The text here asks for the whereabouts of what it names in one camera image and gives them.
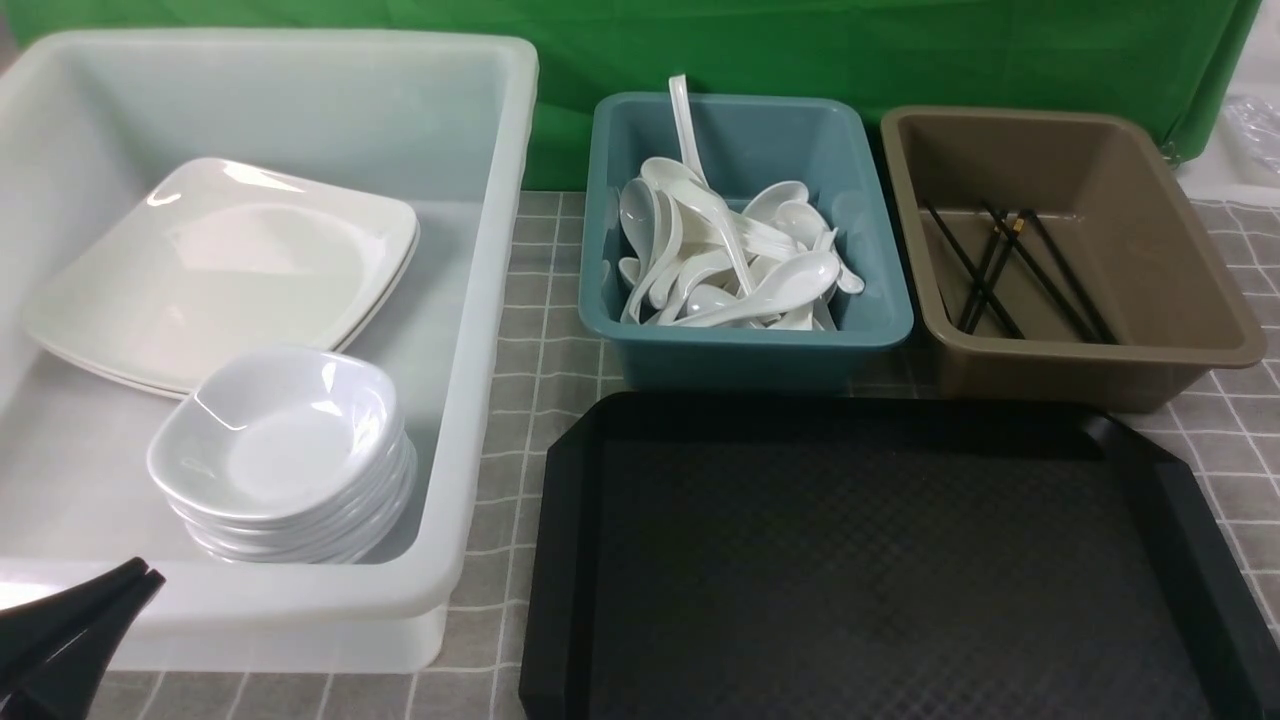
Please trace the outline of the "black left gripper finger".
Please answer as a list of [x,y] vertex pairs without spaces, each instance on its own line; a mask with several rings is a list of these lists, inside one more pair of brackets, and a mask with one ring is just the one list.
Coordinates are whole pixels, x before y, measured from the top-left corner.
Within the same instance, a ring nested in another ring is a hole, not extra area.
[[1,674],[32,682],[99,680],[151,600],[151,568],[134,557],[87,582],[3,611]]

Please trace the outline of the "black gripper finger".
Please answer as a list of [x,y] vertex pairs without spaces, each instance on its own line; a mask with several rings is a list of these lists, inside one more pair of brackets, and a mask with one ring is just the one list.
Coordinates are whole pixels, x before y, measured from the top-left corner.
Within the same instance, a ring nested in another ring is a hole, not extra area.
[[3,717],[86,719],[123,638],[164,583],[152,568],[114,568],[3,610]]

